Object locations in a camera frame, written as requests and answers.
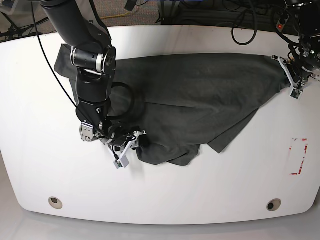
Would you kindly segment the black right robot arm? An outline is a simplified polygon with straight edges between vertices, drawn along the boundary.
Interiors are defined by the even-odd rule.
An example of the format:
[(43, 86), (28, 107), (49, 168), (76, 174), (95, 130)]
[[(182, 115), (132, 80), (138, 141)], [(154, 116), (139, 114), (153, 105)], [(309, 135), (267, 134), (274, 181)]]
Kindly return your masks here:
[[(76, 70), (76, 115), (81, 121), (82, 140), (101, 140), (116, 148), (136, 140), (136, 148), (148, 147), (146, 133), (134, 135), (140, 130), (133, 120), (143, 109), (143, 98), (129, 85), (114, 81), (117, 51), (93, 1), (89, 1), (89, 6), (97, 23), (85, 19), (74, 0), (42, 0), (40, 5), (70, 48), (69, 63)], [(121, 115), (111, 116), (110, 95), (114, 88), (126, 90), (129, 107)]]

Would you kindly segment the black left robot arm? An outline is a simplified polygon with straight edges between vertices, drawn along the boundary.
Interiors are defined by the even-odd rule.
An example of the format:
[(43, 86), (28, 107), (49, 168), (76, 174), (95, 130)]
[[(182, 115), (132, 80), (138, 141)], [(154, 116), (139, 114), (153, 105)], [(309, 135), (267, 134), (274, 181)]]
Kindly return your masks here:
[(298, 51), (294, 53), (295, 81), (307, 80), (320, 69), (320, 2), (318, 0), (286, 0), (298, 32)]

